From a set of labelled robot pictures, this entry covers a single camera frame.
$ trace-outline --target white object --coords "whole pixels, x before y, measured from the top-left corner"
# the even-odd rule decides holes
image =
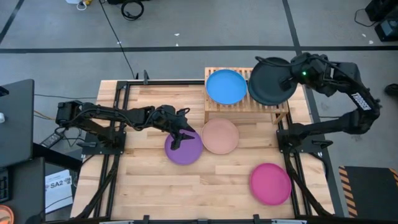
[[[69,170],[45,176],[45,212],[52,212],[73,203],[72,177]]]
[[[66,0],[69,4],[79,4],[81,0]]]
[[[77,4],[77,5],[76,5],[77,10],[79,10],[79,11],[84,11],[84,10],[86,10],[86,9],[87,9],[86,3],[85,3],[84,1],[82,1],[81,3],[83,4],[83,7],[80,7],[80,4]]]
[[[3,113],[0,113],[0,123],[3,123],[6,121],[6,118],[4,117]]]

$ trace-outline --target plate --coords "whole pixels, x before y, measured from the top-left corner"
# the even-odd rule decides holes
[[[176,150],[171,150],[173,137],[168,135],[164,144],[167,157],[178,165],[189,165],[199,159],[203,151],[203,144],[198,133],[180,130],[180,133],[185,133],[194,139],[182,140],[181,145]]]
[[[289,64],[282,58],[267,58],[280,64]],[[279,105],[288,100],[296,91],[297,83],[290,82],[290,89],[284,91],[279,83],[290,78],[289,67],[274,67],[259,62],[250,75],[248,89],[254,100],[266,106]]]
[[[280,205],[289,198],[292,183],[286,171],[278,165],[265,163],[252,171],[250,190],[261,203]]]
[[[246,96],[246,80],[238,72],[222,69],[212,73],[206,81],[209,97],[223,105],[233,105]]]
[[[203,145],[212,153],[227,154],[238,146],[238,128],[229,120],[209,120],[201,130]]]

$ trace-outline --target pink plate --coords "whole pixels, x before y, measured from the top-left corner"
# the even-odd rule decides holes
[[[266,205],[284,203],[292,190],[287,173],[271,163],[258,165],[250,176],[250,190],[254,197]]]
[[[229,120],[215,118],[209,120],[201,129],[201,140],[210,152],[227,154],[238,146],[239,131]]]

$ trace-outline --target black plate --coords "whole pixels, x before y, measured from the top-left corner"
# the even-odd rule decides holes
[[[275,63],[289,64],[288,61],[271,57],[267,58]],[[291,82],[290,89],[284,91],[279,83],[290,78],[290,67],[273,67],[259,62],[253,69],[248,90],[254,100],[266,106],[275,106],[289,99],[297,88],[297,83]]]

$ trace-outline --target electronic device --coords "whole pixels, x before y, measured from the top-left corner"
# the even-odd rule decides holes
[[[381,21],[395,5],[398,5],[396,0],[372,0],[366,6],[365,11],[370,21]]]
[[[11,199],[11,186],[8,172],[8,169],[0,169],[0,203],[7,202]]]
[[[46,139],[44,139],[40,145],[47,147],[47,148],[51,148],[53,147],[56,143],[58,143],[59,141],[61,141],[64,137],[63,133],[65,132],[65,130],[62,133],[58,133],[58,132],[54,132],[52,133],[49,137],[47,137]]]
[[[398,41],[398,16],[395,19],[384,19],[374,30],[380,41]]]

